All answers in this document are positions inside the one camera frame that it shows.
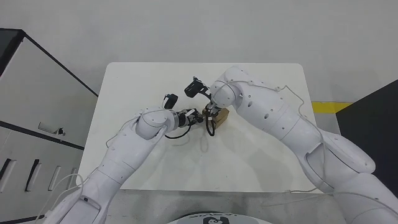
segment floor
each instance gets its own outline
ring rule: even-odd
[[[110,62],[294,62],[304,68],[312,101],[354,102],[397,79],[396,2],[0,0],[0,27],[24,29],[96,92]],[[338,133],[334,114],[315,116],[319,127]],[[203,195],[219,210],[275,223],[344,223],[330,199],[295,203],[308,214],[293,220],[301,215],[290,215],[290,205],[263,212],[252,196],[195,192],[121,192],[108,223],[142,222],[134,206],[148,210],[145,220],[165,223],[182,209],[206,206]]]

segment black cable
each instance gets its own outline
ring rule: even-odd
[[[213,132],[210,131],[210,129],[209,129],[209,115],[210,115],[210,113],[207,111],[206,112],[206,118],[205,118],[205,120],[206,120],[206,130],[207,130],[207,133],[211,137],[214,137],[214,135],[216,134],[216,128],[215,128],[215,125],[214,125],[214,120],[211,119],[210,122],[211,122],[211,127],[213,128]]]
[[[185,135],[187,135],[187,133],[191,130],[191,121],[190,121],[189,117],[187,117],[187,119],[188,119],[188,125],[189,125],[189,127],[188,127],[188,129],[187,129],[186,132],[184,132],[182,135],[179,135],[179,136],[177,136],[177,137],[169,137],[169,136],[167,136],[167,135],[165,135],[165,137],[167,137],[168,139],[178,139],[178,138],[182,138],[182,137],[184,137]]]

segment logo on robot base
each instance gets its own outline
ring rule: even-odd
[[[229,224],[229,219],[225,216],[238,216],[233,213],[206,213],[190,216],[191,218],[203,218],[203,224]]]

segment yellow floor line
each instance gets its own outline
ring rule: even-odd
[[[312,102],[314,113],[337,113],[338,111],[351,105],[349,102]]]

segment white table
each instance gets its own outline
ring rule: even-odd
[[[233,65],[271,85],[291,87],[305,100],[302,113],[315,122],[299,64],[111,63],[106,69],[79,173],[85,178],[105,155],[105,141],[140,109],[160,106],[165,94],[178,95],[174,110],[201,111],[208,100],[203,95],[188,98],[183,92],[192,76],[210,86]],[[293,94],[280,94],[298,108],[300,100]],[[215,137],[210,137],[204,126],[197,126],[181,139],[160,140],[122,189],[282,192],[313,188],[289,149],[245,122],[233,108],[229,110],[228,119],[216,130]],[[176,130],[170,136],[184,131]]]

